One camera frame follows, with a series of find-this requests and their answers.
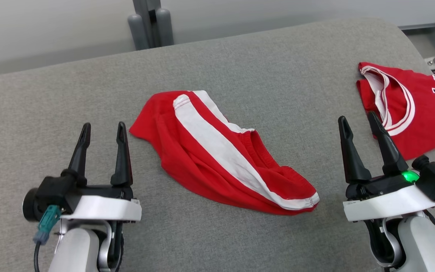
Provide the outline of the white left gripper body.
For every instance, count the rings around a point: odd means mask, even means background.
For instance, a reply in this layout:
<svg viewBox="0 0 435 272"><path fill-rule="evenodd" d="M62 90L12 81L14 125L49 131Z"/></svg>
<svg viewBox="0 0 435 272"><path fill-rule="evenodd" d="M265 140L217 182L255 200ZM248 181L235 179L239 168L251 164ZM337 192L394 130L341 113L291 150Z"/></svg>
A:
<svg viewBox="0 0 435 272"><path fill-rule="evenodd" d="M137 222L142 218L140 201L131 187L88 186L80 188L80 200L73 213L62 220L106 220Z"/></svg>

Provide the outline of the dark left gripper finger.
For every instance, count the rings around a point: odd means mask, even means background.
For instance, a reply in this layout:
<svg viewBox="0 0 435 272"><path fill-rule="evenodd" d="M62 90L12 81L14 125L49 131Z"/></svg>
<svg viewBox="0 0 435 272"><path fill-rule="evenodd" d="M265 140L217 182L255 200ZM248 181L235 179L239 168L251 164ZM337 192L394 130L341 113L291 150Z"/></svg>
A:
<svg viewBox="0 0 435 272"><path fill-rule="evenodd" d="M86 152L91 142L91 124L83 124L69 166L62 171L62 177L71 177L76 186L86 186Z"/></svg>
<svg viewBox="0 0 435 272"><path fill-rule="evenodd" d="M131 168L131 157L128 150L126 125L124 122L119 122L116 134L116 143L118 145L116 167L114 174L111 176L111 185L113 187L130 187L133 184L133 175Z"/></svg>

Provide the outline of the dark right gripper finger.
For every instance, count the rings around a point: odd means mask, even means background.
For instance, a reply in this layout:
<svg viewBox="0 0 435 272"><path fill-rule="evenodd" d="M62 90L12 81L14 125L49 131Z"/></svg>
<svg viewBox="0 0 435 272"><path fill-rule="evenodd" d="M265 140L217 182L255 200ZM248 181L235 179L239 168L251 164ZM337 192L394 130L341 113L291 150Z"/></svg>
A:
<svg viewBox="0 0 435 272"><path fill-rule="evenodd" d="M409 169L388 131L384 128L375 112L367 114L373 136L377 139L383 160L382 172L386 176L402 174Z"/></svg>
<svg viewBox="0 0 435 272"><path fill-rule="evenodd" d="M353 132L345 116L338 118L340 145L347 184L366 184L372 178L353 143Z"/></svg>

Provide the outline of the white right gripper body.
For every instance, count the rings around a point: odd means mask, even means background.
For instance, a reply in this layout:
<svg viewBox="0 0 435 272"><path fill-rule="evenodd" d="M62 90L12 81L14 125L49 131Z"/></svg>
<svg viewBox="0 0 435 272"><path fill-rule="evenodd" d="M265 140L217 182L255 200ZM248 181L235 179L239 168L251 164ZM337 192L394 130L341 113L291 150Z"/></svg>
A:
<svg viewBox="0 0 435 272"><path fill-rule="evenodd" d="M389 218L435 207L435 202L416 186L418 177L418 172L375 178L347 173L347 201L343 202L347 220Z"/></svg>

